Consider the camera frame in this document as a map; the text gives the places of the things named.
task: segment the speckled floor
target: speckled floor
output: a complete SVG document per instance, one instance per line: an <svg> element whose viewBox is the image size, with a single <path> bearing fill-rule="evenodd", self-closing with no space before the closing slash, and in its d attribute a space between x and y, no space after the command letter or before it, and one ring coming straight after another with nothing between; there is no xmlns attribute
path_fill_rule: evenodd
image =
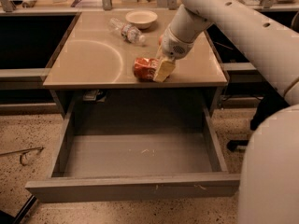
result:
<svg viewBox="0 0 299 224"><path fill-rule="evenodd" d="M215 111L213 123L230 173L240 173L243 152L230 152L231 139L247 139L255 108L224 108ZM59 114L44 112L8 113L0 110L0 153L28 147L26 165L19 155L0 157L0 210L16 216L30 193L28 180L42 179L51 163L53 146L62 127ZM40 203L37 201L22 223L236 223L237 195L228 198L200 198L141 202Z"/></svg>

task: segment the drawer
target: drawer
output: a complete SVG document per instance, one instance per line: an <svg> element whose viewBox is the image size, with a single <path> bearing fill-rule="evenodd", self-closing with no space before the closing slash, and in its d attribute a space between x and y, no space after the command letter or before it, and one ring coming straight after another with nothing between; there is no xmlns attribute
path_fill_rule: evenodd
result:
<svg viewBox="0 0 299 224"><path fill-rule="evenodd" d="M26 188L43 203L231 196L200 89L109 90L104 102L77 92L49 178Z"/></svg>

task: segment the clear bottle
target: clear bottle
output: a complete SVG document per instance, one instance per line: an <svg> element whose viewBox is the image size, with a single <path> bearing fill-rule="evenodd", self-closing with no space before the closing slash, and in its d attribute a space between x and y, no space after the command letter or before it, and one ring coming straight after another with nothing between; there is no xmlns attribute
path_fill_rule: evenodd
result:
<svg viewBox="0 0 299 224"><path fill-rule="evenodd" d="M111 31L116 32L121 35L124 40L131 43L142 45L146 41L146 37L142 35L142 32L130 23L112 18L108 25Z"/></svg>

